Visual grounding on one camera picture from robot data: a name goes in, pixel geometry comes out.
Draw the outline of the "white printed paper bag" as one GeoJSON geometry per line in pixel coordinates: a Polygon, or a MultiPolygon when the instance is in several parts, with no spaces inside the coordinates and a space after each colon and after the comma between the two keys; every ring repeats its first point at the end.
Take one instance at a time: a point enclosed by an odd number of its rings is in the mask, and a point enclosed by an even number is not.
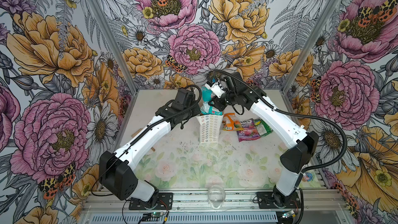
{"type": "Polygon", "coordinates": [[[202,115],[196,116],[200,125],[199,141],[203,144],[218,143],[222,127],[223,116],[202,115]]]}

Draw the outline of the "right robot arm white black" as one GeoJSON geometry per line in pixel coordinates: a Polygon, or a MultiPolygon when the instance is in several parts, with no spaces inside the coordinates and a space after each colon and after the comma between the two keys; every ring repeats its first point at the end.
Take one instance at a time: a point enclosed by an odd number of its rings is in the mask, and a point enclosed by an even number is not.
{"type": "Polygon", "coordinates": [[[290,113],[278,109],[261,88],[246,84],[240,73],[220,71],[220,74],[220,78],[210,76],[205,84],[214,94],[211,106],[222,111],[227,106],[239,105],[251,111],[265,121],[287,146],[280,156],[282,173],[273,189],[274,204],[283,207],[299,187],[303,170],[315,153],[318,135],[297,125],[290,119],[290,113]]]}

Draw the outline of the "orange snack packet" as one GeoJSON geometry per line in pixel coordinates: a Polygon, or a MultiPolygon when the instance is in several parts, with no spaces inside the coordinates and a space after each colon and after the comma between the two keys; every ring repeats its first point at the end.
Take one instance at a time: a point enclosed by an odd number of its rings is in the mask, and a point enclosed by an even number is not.
{"type": "Polygon", "coordinates": [[[222,120],[224,131],[242,131],[243,127],[235,113],[226,113],[222,120]]]}

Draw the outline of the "teal snack packet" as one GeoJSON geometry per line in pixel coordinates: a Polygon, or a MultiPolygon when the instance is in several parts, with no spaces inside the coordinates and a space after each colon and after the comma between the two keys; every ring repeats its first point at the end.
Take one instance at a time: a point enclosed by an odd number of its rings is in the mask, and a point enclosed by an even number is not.
{"type": "Polygon", "coordinates": [[[222,116],[223,113],[219,111],[217,108],[210,106],[210,102],[212,101],[213,92],[205,87],[202,87],[202,100],[203,104],[200,107],[202,115],[218,115],[222,116]]]}

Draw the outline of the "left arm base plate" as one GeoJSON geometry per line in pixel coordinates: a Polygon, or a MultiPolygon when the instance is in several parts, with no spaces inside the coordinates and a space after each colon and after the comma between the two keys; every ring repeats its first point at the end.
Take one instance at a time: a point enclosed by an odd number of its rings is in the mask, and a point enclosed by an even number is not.
{"type": "Polygon", "coordinates": [[[132,198],[129,204],[131,211],[151,211],[151,210],[171,210],[173,207],[173,193],[162,192],[158,193],[158,197],[151,199],[148,202],[132,198]]]}

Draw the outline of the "pink purple snack packet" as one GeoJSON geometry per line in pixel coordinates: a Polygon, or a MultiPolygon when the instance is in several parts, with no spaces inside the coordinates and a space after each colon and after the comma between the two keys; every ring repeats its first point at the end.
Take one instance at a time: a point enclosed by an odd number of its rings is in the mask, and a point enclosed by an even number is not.
{"type": "Polygon", "coordinates": [[[253,119],[240,122],[242,129],[237,131],[238,141],[255,141],[261,138],[253,119]]]}

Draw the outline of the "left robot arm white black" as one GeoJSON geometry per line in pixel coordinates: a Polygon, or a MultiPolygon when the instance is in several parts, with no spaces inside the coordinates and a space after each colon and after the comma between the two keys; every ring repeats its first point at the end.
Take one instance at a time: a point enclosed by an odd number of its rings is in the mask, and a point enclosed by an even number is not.
{"type": "Polygon", "coordinates": [[[100,156],[97,181],[119,200],[137,199],[147,204],[148,208],[153,208],[158,202],[159,191],[151,183],[138,179],[134,170],[163,136],[200,114],[201,98],[199,86],[188,85],[178,89],[175,98],[160,107],[131,141],[114,152],[106,151],[100,156]]]}

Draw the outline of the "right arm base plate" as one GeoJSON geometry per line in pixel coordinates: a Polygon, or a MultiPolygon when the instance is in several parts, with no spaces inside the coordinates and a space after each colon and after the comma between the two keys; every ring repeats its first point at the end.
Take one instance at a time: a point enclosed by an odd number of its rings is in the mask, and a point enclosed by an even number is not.
{"type": "Polygon", "coordinates": [[[258,204],[260,209],[299,209],[301,208],[301,199],[297,192],[290,196],[284,196],[270,191],[260,191],[256,193],[252,202],[258,204]]]}

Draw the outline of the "green snack packet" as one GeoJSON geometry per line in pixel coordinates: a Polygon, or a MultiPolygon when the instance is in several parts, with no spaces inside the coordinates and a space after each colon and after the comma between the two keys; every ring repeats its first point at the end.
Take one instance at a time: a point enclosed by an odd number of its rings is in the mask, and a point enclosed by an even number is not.
{"type": "Polygon", "coordinates": [[[261,137],[265,137],[273,132],[272,128],[262,119],[255,119],[254,124],[261,137]]]}

